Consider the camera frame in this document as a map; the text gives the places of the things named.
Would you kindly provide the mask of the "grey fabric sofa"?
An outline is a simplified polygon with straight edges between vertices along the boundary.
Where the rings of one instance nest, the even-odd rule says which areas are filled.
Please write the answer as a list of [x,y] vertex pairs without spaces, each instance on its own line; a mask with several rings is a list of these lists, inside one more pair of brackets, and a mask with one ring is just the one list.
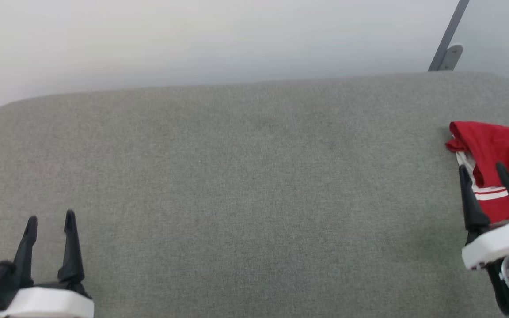
[[451,121],[509,125],[472,72],[70,93],[0,107],[0,261],[76,213],[96,318],[500,318],[461,260]]

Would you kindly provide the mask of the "red and white garment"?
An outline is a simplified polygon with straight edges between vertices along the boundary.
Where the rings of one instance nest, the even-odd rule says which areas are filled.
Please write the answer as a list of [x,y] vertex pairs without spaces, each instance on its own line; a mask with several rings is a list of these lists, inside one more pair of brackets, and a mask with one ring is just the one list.
[[499,179],[496,164],[509,172],[509,127],[478,121],[452,121],[452,139],[446,143],[464,165],[472,190],[492,224],[509,220],[509,195]]

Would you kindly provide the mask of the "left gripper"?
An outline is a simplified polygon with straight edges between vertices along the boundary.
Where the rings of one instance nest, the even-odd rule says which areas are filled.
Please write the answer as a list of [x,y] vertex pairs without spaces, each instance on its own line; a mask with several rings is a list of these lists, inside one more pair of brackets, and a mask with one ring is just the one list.
[[65,249],[59,282],[35,284],[32,252],[37,240],[37,217],[30,216],[15,254],[13,281],[0,282],[0,318],[94,318],[95,303],[84,286],[84,266],[75,212],[65,214]]

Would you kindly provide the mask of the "grey metal post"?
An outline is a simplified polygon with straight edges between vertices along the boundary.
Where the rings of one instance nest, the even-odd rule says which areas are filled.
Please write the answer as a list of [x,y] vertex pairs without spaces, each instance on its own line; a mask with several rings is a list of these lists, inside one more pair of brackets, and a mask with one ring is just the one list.
[[447,49],[451,44],[451,40],[460,24],[461,18],[463,17],[469,2],[470,0],[458,1],[454,13],[451,16],[450,22],[448,23],[444,35],[441,38],[440,44],[438,45],[436,53],[433,56],[428,71],[439,71],[441,69],[442,63],[444,62],[444,57],[447,53]]

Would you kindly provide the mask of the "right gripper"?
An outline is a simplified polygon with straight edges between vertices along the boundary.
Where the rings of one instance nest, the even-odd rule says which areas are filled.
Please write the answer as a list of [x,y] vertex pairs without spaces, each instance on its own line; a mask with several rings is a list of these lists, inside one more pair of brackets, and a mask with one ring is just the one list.
[[[509,195],[509,171],[502,162],[496,163],[496,170]],[[462,249],[461,256],[465,268],[477,270],[489,262],[509,256],[509,223],[485,233],[490,219],[475,197],[472,179],[464,164],[459,167],[459,182],[465,229],[468,234],[481,234]]]

